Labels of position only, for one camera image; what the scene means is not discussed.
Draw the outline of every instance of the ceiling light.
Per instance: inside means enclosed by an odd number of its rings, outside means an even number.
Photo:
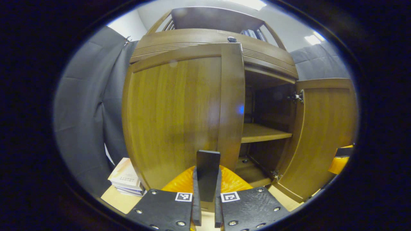
[[[261,8],[267,5],[263,1],[260,1],[260,0],[226,0],[226,1],[237,3],[243,6],[247,6],[255,10],[261,10]]]
[[[317,31],[314,31],[313,34],[314,34],[318,39],[320,39],[321,41],[325,41],[325,40],[326,40],[326,39],[324,39],[324,37],[321,36]]]
[[[321,41],[315,37],[315,35],[305,36],[305,40],[307,40],[311,45],[320,44]]]

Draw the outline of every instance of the cabinet door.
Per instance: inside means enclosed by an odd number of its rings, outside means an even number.
[[[328,168],[337,148],[353,143],[357,106],[350,79],[296,82],[304,90],[297,102],[293,137],[273,185],[297,202],[306,200],[333,176]]]
[[[244,118],[240,43],[176,49],[129,67],[122,123],[143,185],[161,189],[196,164],[197,150],[219,151],[234,170]]]

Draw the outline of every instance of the gray curtain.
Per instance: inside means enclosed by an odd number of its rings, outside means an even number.
[[[290,52],[296,63],[299,81],[327,78],[351,79],[350,72],[336,51],[330,43],[322,42]]]
[[[94,196],[110,186],[114,163],[127,157],[121,98],[128,60],[137,42],[104,27],[72,57],[56,91],[53,126],[60,153],[78,182]]]

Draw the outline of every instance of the white wall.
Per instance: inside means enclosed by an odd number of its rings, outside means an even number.
[[[108,24],[108,27],[117,31],[124,38],[130,36],[129,40],[132,39],[133,41],[140,40],[147,33],[137,8],[112,21]]]
[[[168,10],[190,6],[220,7],[260,18],[266,21],[278,34],[288,52],[311,45],[304,39],[304,37],[312,35],[313,30],[292,16],[282,12],[278,7],[273,6],[271,3],[267,3],[267,6],[257,11],[224,0],[156,0],[139,6],[137,11],[146,30],[149,30],[151,26],[154,25],[154,23]],[[274,39],[267,35],[268,32],[263,31],[263,33],[268,37],[268,42],[274,45],[276,44]]]

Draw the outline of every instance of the screw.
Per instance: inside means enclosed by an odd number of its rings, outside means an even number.
[[[260,228],[261,226],[264,226],[264,225],[265,225],[265,223],[261,223],[261,224],[257,225],[256,228]]]
[[[178,221],[178,222],[176,222],[176,224],[177,224],[178,226],[185,226],[185,222],[182,222],[182,221]]]
[[[238,221],[230,221],[229,222],[229,226],[233,226],[233,225],[236,225],[236,224],[238,224]]]

